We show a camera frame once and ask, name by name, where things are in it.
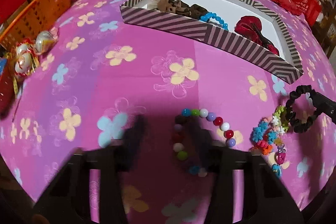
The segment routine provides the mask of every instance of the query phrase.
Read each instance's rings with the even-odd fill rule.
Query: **colorful bead necklace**
[[[272,170],[277,177],[282,175],[280,165],[285,162],[286,158],[285,145],[280,138],[280,135],[282,136],[289,129],[288,121],[284,118],[285,115],[286,108],[278,106],[273,115],[260,121],[252,132],[252,141],[255,142],[254,148],[261,149],[263,155],[268,155],[273,151],[273,143],[277,146],[276,164],[272,165]]]
[[[178,160],[185,161],[188,159],[189,155],[184,150],[184,145],[182,143],[184,139],[183,125],[187,122],[189,116],[200,116],[201,118],[206,118],[209,122],[213,122],[215,126],[219,126],[226,140],[226,146],[234,147],[236,145],[236,140],[233,138],[234,132],[230,129],[230,124],[224,122],[222,117],[217,117],[215,113],[209,112],[207,109],[188,109],[182,110],[181,115],[175,117],[174,133],[172,134],[173,150],[176,152],[176,157]],[[188,172],[192,175],[198,174],[200,177],[205,177],[207,175],[206,169],[197,165],[192,165],[189,167]]]

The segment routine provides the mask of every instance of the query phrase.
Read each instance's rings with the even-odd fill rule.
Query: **red bead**
[[[180,143],[182,142],[184,139],[184,136],[178,133],[174,133],[171,137],[171,140],[173,141],[173,143]]]
[[[233,137],[233,131],[229,129],[228,131],[225,131],[225,138],[231,139]]]
[[[223,118],[222,117],[216,117],[216,119],[213,121],[213,124],[215,125],[215,126],[221,126],[222,125],[222,123],[223,123],[224,121],[223,121]]]

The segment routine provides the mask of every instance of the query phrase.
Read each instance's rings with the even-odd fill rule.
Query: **purple bead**
[[[215,119],[216,119],[216,114],[215,113],[213,113],[213,112],[209,112],[209,114],[208,114],[208,116],[207,116],[207,120],[209,121],[209,122],[213,122]]]
[[[235,145],[236,145],[236,140],[234,138],[226,140],[226,146],[228,146],[228,147],[234,147]]]
[[[181,124],[177,123],[177,124],[174,125],[174,130],[176,132],[180,132],[180,131],[182,131],[182,129],[183,129],[183,126]]]

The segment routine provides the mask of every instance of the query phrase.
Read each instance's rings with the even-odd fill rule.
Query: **white bead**
[[[230,124],[228,122],[224,122],[221,126],[220,126],[221,131],[228,131],[230,129]]]
[[[207,173],[206,169],[203,168],[203,167],[200,168],[199,171],[198,171],[198,176],[201,177],[201,178],[206,177],[207,174],[208,174],[208,173]]]
[[[184,149],[184,145],[182,143],[174,143],[173,150],[178,153]]]
[[[206,118],[209,114],[209,111],[206,109],[206,108],[202,108],[200,111],[199,111],[199,116],[201,118]]]

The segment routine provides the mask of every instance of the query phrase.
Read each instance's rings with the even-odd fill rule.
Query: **table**
[[[292,85],[201,42],[126,25],[119,10],[123,1],[78,0],[59,18],[59,41],[25,81],[14,122],[13,109],[1,121],[0,153],[37,200],[73,148],[97,149],[99,143],[118,138],[136,114],[144,114],[147,134],[134,170],[122,180],[128,218],[132,223],[202,223],[213,177],[181,170],[170,143],[174,117],[186,107],[207,108],[230,123],[234,148],[247,151],[253,127],[297,85],[311,84],[336,100],[334,72],[303,17],[292,16],[270,0],[257,1],[282,17],[302,58],[305,73]],[[186,76],[175,78],[169,69],[172,63],[187,71]],[[305,96],[297,100],[296,109],[301,119],[314,110]],[[202,124],[213,138],[223,140],[218,127],[204,119]],[[287,169],[281,179],[303,209],[334,168],[336,127],[322,114],[307,133],[288,133],[283,140]],[[240,204],[242,180],[238,181],[235,195]],[[97,189],[93,174],[94,220]],[[239,215],[237,205],[235,220]]]

